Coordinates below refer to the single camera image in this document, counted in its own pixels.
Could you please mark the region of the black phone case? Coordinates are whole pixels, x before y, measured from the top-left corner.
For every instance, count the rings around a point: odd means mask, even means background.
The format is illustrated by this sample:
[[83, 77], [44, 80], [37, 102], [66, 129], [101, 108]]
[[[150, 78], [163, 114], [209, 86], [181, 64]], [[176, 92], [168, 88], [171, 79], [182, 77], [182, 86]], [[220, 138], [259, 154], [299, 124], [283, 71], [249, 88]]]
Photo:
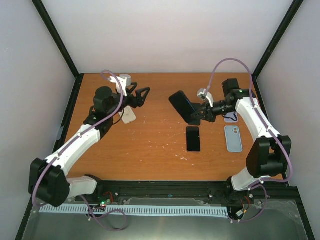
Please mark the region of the black phone case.
[[194, 119], [191, 117], [191, 114], [194, 112], [194, 108], [192, 107], [192, 103], [185, 95], [185, 93], [181, 90], [177, 91], [169, 98], [169, 102], [172, 104], [174, 109], [178, 112], [178, 114], [183, 118], [183, 120], [188, 124]]

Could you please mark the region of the black smartphone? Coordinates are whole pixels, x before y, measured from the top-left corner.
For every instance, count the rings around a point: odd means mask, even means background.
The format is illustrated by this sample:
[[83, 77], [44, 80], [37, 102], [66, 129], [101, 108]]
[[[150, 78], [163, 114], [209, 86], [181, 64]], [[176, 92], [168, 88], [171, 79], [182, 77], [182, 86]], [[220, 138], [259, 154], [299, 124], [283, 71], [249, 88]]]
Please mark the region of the black smartphone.
[[196, 119], [196, 120], [192, 120], [188, 123], [188, 125], [190, 126], [200, 126], [201, 125], [201, 120], [200, 119]]
[[188, 152], [200, 152], [200, 129], [197, 126], [188, 126], [186, 128], [186, 148]]

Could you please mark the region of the beige phone case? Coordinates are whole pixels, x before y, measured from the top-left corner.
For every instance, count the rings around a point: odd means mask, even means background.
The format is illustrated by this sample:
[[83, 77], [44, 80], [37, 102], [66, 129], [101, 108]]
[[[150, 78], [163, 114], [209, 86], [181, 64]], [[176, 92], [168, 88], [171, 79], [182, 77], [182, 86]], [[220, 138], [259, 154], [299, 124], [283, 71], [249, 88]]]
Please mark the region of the beige phone case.
[[124, 110], [119, 112], [119, 115], [124, 124], [130, 124], [137, 119], [133, 109], [130, 106], [126, 106]]

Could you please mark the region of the lilac phone case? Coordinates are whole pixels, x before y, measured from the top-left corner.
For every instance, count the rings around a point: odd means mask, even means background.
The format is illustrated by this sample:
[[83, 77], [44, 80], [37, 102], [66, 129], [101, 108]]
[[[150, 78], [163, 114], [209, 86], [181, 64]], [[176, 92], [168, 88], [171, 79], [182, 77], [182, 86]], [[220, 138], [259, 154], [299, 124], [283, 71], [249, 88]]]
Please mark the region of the lilac phone case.
[[229, 112], [222, 115], [225, 123], [237, 123], [239, 121], [237, 112]]

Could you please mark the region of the light blue phone case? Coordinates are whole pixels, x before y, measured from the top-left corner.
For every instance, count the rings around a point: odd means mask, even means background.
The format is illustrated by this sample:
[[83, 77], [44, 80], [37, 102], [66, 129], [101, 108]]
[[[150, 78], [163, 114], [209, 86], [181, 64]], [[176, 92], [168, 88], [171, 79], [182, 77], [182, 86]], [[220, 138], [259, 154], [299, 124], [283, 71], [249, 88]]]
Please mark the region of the light blue phone case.
[[230, 153], [241, 153], [243, 151], [240, 129], [235, 125], [226, 125], [224, 127], [226, 148]]

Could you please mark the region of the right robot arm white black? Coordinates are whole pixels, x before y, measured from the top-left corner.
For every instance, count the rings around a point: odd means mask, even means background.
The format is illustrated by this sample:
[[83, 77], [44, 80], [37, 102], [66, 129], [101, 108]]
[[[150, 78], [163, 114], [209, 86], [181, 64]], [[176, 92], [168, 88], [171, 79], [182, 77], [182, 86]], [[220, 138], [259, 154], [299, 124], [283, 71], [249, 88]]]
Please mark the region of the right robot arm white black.
[[214, 101], [206, 88], [197, 96], [204, 103], [195, 110], [192, 117], [213, 123], [217, 116], [236, 112], [246, 124], [253, 146], [246, 158], [245, 168], [229, 178], [230, 191], [250, 191], [257, 185], [275, 181], [277, 175], [286, 174], [288, 182], [293, 174], [290, 160], [292, 141], [281, 135], [263, 113], [259, 101], [251, 88], [240, 88], [237, 79], [230, 78], [222, 83], [224, 99]]

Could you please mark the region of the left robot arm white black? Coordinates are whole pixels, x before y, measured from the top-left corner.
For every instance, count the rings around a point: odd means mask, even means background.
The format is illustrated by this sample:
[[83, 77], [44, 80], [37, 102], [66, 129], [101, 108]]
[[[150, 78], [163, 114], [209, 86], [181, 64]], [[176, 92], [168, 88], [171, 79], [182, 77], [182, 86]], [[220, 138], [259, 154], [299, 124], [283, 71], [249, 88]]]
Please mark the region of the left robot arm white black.
[[57, 151], [45, 159], [36, 158], [30, 165], [28, 191], [32, 204], [37, 200], [42, 205], [59, 207], [67, 199], [87, 195], [92, 201], [103, 198], [101, 180], [93, 175], [69, 178], [68, 174], [75, 163], [94, 144], [98, 143], [114, 124], [114, 115], [126, 107], [141, 108], [150, 92], [149, 87], [137, 89], [137, 83], [120, 87], [113, 92], [103, 86], [96, 90], [89, 115], [76, 134]]

